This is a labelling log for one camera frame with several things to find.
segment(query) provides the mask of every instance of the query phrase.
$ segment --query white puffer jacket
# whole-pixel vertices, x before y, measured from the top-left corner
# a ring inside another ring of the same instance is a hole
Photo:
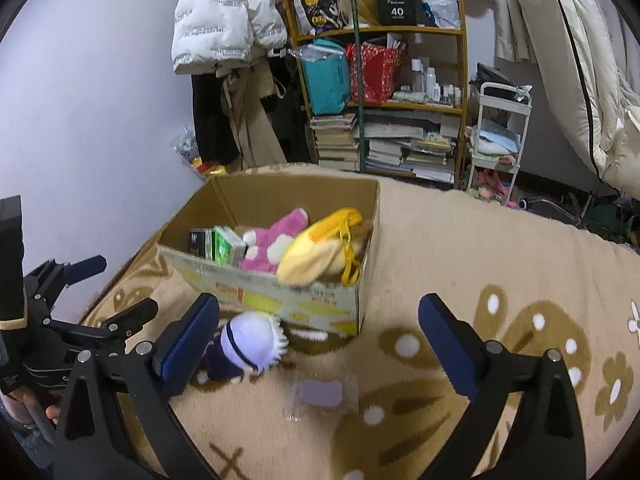
[[[249,66],[286,42],[275,0],[179,0],[174,72],[203,74]]]

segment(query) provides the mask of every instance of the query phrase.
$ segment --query bedsheet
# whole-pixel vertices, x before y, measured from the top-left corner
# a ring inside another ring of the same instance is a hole
[[[335,173],[307,165],[252,171]],[[197,371],[171,404],[204,456],[230,480],[418,478],[466,407],[417,323],[418,301],[437,292],[484,339],[525,354],[562,352],[578,395],[588,475],[595,473],[640,408],[640,257],[458,191],[380,178],[380,193],[379,257],[361,335],[286,324],[290,351],[277,368],[239,383],[208,381]],[[160,313],[130,349],[154,340],[197,294],[152,239],[85,321],[95,326],[154,298]],[[223,318],[235,312],[221,304]],[[356,375],[359,411],[285,420],[294,370]],[[125,397],[122,406],[141,456],[159,470]],[[495,463],[515,407],[514,397],[479,470]]]

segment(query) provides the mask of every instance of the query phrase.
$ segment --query yellow plush toy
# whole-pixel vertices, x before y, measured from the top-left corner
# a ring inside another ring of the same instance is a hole
[[[276,275],[283,285],[307,286],[321,276],[340,274],[343,285],[353,285],[360,273],[356,259],[372,230],[355,208],[338,209],[302,231],[280,259]]]

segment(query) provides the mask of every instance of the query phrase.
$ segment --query red patterned gift bag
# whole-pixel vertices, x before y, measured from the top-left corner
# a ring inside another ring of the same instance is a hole
[[[363,43],[360,45],[362,60],[362,87],[364,102],[380,104],[388,100],[396,88],[400,66],[404,61],[404,49]],[[355,45],[347,46],[347,60],[351,74],[351,99],[358,99],[358,73],[356,71]]]

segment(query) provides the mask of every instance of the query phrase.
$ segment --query teal bag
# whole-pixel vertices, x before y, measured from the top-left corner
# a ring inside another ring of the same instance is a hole
[[[344,48],[333,41],[314,40],[313,44],[340,50],[344,54]],[[317,61],[302,60],[302,70],[313,115],[341,113],[351,96],[346,55]]]

